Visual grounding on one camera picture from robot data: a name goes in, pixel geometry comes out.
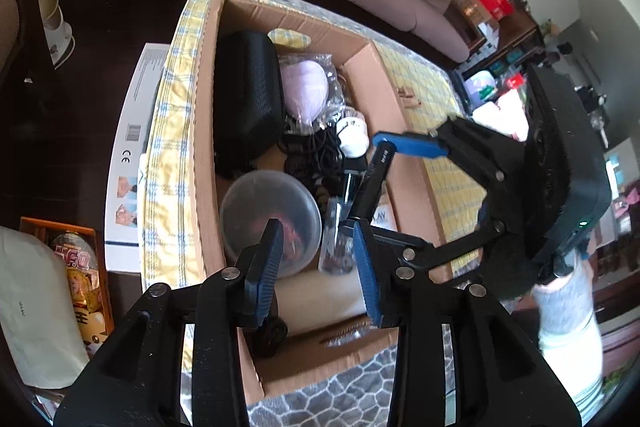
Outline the right bare hand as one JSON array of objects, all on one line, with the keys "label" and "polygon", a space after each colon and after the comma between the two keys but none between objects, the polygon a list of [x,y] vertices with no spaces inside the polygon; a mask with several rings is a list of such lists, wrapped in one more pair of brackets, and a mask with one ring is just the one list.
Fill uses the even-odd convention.
[{"label": "right bare hand", "polygon": [[550,294],[555,291],[559,291],[566,284],[566,280],[564,279],[555,279],[549,284],[536,284],[532,291],[533,293],[545,293]]}]

